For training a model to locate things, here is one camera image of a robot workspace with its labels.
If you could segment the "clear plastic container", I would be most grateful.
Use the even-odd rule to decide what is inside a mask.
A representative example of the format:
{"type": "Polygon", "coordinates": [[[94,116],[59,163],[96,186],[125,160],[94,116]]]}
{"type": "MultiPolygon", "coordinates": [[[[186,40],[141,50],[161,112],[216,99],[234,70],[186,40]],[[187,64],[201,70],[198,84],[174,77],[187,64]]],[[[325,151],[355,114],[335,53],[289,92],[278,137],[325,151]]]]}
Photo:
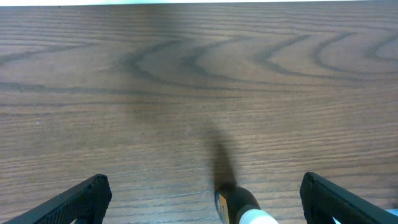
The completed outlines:
{"type": "MultiPolygon", "coordinates": [[[[398,209],[389,209],[389,210],[387,210],[387,212],[389,212],[395,216],[398,216],[398,209]]],[[[335,221],[336,224],[341,224],[337,219],[334,218],[333,220],[335,221]]]]}

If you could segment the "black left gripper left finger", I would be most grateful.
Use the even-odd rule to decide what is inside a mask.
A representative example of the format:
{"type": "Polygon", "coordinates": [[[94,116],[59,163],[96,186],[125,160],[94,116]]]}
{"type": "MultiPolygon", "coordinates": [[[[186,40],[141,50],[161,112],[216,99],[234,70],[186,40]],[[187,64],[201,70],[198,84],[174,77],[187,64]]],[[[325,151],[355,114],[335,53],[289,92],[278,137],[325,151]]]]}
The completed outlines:
{"type": "Polygon", "coordinates": [[[4,224],[102,224],[111,198],[107,176],[96,174],[4,224]]]}

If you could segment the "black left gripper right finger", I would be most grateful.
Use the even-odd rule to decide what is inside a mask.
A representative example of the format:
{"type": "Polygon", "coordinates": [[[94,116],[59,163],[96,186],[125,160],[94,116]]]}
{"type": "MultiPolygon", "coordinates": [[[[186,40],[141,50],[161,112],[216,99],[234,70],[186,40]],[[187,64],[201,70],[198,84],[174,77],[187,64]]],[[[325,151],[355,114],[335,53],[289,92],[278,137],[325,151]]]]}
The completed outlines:
{"type": "Polygon", "coordinates": [[[314,173],[305,173],[300,197],[308,224],[397,224],[397,216],[314,173]]]}

